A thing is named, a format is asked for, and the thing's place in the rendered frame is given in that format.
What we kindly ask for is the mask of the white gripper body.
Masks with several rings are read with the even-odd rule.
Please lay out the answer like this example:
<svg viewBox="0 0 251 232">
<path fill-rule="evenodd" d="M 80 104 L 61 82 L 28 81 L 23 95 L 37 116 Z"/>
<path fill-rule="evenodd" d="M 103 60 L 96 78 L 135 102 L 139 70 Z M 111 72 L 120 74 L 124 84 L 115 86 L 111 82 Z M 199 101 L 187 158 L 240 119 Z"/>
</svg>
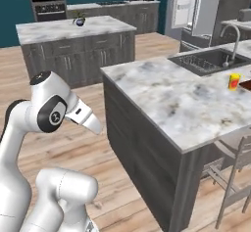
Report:
<svg viewBox="0 0 251 232">
<path fill-rule="evenodd" d="M 80 124 L 89 129 L 95 134 L 100 134 L 102 131 L 102 124 L 94 113 L 82 113 L 80 116 Z"/>
</svg>

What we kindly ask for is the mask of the grey dining counter cabinet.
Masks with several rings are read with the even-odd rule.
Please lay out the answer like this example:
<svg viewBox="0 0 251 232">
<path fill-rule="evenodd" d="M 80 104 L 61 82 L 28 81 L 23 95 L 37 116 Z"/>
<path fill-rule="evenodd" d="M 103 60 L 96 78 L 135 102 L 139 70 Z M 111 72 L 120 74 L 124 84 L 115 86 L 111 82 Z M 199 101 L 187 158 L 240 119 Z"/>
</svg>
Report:
<svg viewBox="0 0 251 232">
<path fill-rule="evenodd" d="M 190 221 L 213 143 L 251 125 L 251 92 L 190 81 L 103 76 L 112 149 L 164 232 Z"/>
</svg>

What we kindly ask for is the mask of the grey back counter cabinets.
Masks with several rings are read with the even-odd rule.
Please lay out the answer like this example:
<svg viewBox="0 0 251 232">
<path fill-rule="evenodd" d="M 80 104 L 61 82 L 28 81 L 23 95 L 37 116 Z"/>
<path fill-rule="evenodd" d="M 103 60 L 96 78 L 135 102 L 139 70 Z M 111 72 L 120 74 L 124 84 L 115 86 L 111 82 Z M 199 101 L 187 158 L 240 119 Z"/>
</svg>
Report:
<svg viewBox="0 0 251 232">
<path fill-rule="evenodd" d="M 67 6 L 67 17 L 72 19 L 77 12 L 86 17 L 111 16 L 137 28 L 137 34 L 156 32 L 158 29 L 159 4 L 153 1 L 124 1 L 123 4 L 102 3 L 74 4 Z"/>
</svg>

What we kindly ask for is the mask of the steel fridge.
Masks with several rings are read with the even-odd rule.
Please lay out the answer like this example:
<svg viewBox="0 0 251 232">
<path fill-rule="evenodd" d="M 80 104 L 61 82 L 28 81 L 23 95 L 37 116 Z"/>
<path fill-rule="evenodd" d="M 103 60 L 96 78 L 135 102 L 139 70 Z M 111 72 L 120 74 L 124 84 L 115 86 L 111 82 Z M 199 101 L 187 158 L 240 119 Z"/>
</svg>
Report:
<svg viewBox="0 0 251 232">
<path fill-rule="evenodd" d="M 212 35 L 192 35 L 195 0 L 168 0 L 165 34 L 179 41 L 179 51 L 207 48 Z"/>
</svg>

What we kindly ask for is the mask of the brown tray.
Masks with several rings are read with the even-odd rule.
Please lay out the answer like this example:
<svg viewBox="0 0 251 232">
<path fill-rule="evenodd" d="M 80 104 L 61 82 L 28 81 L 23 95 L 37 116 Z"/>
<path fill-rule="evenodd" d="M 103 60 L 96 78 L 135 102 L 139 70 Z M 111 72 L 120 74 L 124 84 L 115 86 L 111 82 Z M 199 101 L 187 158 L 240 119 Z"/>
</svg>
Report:
<svg viewBox="0 0 251 232">
<path fill-rule="evenodd" d="M 247 80 L 247 81 L 240 82 L 239 85 L 240 85 L 242 88 L 251 91 L 251 80 Z"/>
</svg>

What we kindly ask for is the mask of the open fridge door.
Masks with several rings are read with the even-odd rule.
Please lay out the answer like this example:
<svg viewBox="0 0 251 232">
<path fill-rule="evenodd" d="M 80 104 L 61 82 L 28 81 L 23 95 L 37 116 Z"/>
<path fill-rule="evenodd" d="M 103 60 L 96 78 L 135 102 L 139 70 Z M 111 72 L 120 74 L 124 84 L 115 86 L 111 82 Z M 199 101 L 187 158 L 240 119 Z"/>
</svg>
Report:
<svg viewBox="0 0 251 232">
<path fill-rule="evenodd" d="M 216 19 L 219 0 L 195 0 L 192 35 L 211 35 Z"/>
</svg>

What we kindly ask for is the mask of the grey kitchen island cabinets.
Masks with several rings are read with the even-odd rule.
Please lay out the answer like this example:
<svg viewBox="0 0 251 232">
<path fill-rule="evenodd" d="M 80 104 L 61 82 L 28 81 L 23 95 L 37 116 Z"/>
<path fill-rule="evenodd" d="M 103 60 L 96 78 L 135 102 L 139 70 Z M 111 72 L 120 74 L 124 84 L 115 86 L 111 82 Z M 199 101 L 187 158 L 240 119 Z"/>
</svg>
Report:
<svg viewBox="0 0 251 232">
<path fill-rule="evenodd" d="M 100 83 L 100 69 L 135 59 L 134 30 L 22 45 L 29 78 L 45 70 L 72 88 Z"/>
</svg>

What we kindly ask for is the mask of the potted plant in blue pot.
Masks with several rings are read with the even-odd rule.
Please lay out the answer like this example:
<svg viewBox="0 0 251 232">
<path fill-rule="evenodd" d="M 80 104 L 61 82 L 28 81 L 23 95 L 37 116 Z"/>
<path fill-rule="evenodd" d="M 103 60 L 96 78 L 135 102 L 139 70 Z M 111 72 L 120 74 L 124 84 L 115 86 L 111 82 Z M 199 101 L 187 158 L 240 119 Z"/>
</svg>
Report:
<svg viewBox="0 0 251 232">
<path fill-rule="evenodd" d="M 73 23 L 77 26 L 83 26 L 85 23 L 85 13 L 81 11 L 76 11 Z"/>
</svg>

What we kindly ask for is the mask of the black hob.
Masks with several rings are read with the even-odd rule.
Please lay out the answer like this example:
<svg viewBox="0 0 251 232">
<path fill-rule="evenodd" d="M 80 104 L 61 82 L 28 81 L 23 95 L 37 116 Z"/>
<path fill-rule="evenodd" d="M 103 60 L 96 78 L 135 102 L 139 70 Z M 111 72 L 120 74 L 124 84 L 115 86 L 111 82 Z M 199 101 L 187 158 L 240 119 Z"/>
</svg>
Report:
<svg viewBox="0 0 251 232">
<path fill-rule="evenodd" d="M 109 2 L 97 2 L 96 4 L 100 6 L 118 6 L 118 5 L 125 5 L 127 1 L 109 1 Z"/>
</svg>

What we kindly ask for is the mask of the dark grey sink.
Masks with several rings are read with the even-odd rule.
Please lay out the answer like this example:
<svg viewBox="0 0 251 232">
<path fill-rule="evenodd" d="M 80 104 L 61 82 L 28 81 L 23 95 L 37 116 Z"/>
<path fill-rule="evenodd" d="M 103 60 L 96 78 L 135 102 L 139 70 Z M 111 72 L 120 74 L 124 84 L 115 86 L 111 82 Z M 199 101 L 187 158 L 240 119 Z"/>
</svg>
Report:
<svg viewBox="0 0 251 232">
<path fill-rule="evenodd" d="M 199 76 L 211 75 L 224 70 L 243 67 L 251 63 L 250 58 L 238 54 L 232 56 L 229 50 L 221 48 L 171 57 L 170 61 Z"/>
</svg>

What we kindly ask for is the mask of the yellow and red jar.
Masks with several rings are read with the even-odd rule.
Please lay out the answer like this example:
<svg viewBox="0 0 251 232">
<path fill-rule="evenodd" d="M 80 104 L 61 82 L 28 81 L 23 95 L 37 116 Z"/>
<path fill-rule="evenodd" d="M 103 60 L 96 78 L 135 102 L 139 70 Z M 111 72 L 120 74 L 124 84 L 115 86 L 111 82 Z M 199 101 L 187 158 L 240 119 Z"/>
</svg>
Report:
<svg viewBox="0 0 251 232">
<path fill-rule="evenodd" d="M 228 89 L 229 90 L 234 91 L 237 88 L 240 77 L 241 77 L 240 73 L 232 73 L 229 76 L 229 81 L 228 81 Z"/>
</svg>

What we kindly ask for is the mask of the grey bar stool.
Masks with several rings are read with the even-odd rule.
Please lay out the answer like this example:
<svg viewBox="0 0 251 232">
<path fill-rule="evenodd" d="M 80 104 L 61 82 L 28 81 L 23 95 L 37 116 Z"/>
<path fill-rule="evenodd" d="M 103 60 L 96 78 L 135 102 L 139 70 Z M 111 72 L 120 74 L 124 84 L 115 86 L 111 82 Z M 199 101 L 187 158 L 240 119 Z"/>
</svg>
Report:
<svg viewBox="0 0 251 232">
<path fill-rule="evenodd" d="M 246 212 L 251 202 L 251 184 L 244 188 L 239 188 L 234 184 L 236 172 L 241 171 L 244 166 L 251 164 L 251 135 L 244 135 L 240 139 L 236 149 L 233 149 L 223 140 L 216 141 L 215 145 L 224 155 L 220 159 L 206 164 L 203 168 L 203 173 L 213 179 L 213 184 L 218 184 L 225 190 L 215 226 L 215 228 L 218 229 L 226 208 L 245 199 L 242 212 Z M 225 158 L 230 158 L 232 161 L 229 178 L 224 176 L 222 170 Z"/>
</svg>

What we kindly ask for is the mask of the silver tap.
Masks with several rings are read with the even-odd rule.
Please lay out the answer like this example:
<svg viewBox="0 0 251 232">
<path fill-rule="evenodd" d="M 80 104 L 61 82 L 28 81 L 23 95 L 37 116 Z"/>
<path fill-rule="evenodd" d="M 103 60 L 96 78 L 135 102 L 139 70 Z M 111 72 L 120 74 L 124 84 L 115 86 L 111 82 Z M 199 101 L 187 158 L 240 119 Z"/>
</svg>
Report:
<svg viewBox="0 0 251 232">
<path fill-rule="evenodd" d="M 235 56 L 236 56 L 236 51 L 237 51 L 237 48 L 238 48 L 238 44 L 239 44 L 239 40 L 240 40 L 240 30 L 239 30 L 239 28 L 235 25 L 235 24 L 232 24 L 232 23 L 230 23 L 230 24 L 226 24 L 224 27 L 223 27 L 223 29 L 222 29 L 222 31 L 221 31 L 221 34 L 220 34 L 220 37 L 224 37 L 224 35 L 225 35 L 225 32 L 226 32 L 226 30 L 228 29 L 228 28 L 233 28 L 234 30 L 235 30 L 235 42 L 233 43 L 233 42 L 231 42 L 231 43 L 233 43 L 234 45 L 233 45 L 233 50 L 232 50 L 232 54 L 231 54 L 231 61 L 229 61 L 228 60 L 228 58 L 226 58 L 226 60 L 224 61 L 224 63 L 223 63 L 223 68 L 228 68 L 229 67 L 229 64 L 230 63 L 234 63 L 234 61 L 235 61 Z"/>
</svg>

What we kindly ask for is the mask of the grey toaster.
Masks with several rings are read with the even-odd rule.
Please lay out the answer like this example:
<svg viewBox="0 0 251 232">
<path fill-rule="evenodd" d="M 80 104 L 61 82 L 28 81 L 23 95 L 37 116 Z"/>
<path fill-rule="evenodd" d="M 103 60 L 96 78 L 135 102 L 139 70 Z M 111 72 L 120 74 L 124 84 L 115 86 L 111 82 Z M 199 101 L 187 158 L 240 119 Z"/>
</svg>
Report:
<svg viewBox="0 0 251 232">
<path fill-rule="evenodd" d="M 239 22 L 251 22 L 251 9 L 241 9 L 238 13 Z"/>
</svg>

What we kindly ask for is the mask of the black wall oven stack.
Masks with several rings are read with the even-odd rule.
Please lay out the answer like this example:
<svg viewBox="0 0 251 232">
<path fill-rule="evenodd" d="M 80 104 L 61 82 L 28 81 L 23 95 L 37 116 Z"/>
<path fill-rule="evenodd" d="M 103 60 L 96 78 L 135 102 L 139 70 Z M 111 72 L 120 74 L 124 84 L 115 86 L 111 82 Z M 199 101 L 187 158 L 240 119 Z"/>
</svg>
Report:
<svg viewBox="0 0 251 232">
<path fill-rule="evenodd" d="M 66 0 L 30 0 L 36 22 L 65 20 L 67 18 Z"/>
</svg>

